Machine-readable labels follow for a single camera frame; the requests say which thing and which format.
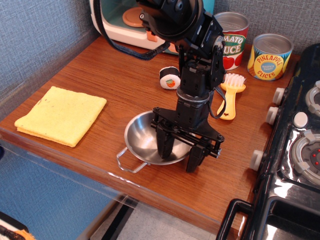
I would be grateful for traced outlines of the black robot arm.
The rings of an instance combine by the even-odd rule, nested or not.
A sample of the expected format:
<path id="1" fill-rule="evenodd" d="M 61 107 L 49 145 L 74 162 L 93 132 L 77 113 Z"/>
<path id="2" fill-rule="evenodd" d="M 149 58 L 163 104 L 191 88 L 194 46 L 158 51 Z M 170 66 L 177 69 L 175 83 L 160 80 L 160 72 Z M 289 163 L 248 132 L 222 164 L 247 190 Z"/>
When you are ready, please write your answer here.
<path id="1" fill-rule="evenodd" d="M 186 170 L 218 157 L 224 137 L 212 128 L 212 101 L 224 81 L 223 29 L 201 0 L 139 0 L 143 26 L 178 51 L 180 85 L 174 110 L 153 109 L 158 154 L 168 157 L 174 140 L 191 145 Z"/>

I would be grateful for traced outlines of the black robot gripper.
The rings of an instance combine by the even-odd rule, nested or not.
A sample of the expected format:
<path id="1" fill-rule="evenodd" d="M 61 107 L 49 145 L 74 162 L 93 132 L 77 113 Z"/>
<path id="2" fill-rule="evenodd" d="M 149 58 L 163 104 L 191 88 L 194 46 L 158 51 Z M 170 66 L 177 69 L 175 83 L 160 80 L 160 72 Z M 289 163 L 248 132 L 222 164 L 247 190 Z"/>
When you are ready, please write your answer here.
<path id="1" fill-rule="evenodd" d="M 218 158 L 224 137 L 215 130 L 208 118 L 214 115 L 211 105 L 214 90 L 206 90 L 201 95 L 189 95 L 178 89 L 175 110 L 155 107 L 151 126 L 156 131 L 157 151 L 162 159 L 170 156 L 175 139 L 191 146 L 187 173 L 193 173 L 205 157 Z"/>

